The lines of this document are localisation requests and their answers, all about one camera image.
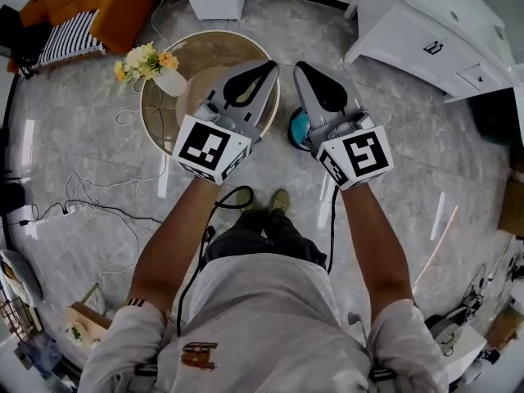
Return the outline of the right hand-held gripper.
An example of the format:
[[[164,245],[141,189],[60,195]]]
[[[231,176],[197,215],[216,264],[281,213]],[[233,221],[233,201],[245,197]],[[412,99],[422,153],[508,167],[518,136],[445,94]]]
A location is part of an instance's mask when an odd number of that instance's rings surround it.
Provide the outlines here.
[[[360,104],[351,79],[308,61],[295,64],[293,79],[309,118],[304,143],[339,189],[359,186],[393,169],[385,129]]]

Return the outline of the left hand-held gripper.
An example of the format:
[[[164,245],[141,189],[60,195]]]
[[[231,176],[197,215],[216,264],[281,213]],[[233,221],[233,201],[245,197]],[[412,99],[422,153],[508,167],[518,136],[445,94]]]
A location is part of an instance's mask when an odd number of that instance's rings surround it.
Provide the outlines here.
[[[278,76],[273,60],[246,61],[218,78],[193,112],[189,98],[181,96],[173,151],[178,164],[197,177],[223,183],[269,132],[280,102]]]

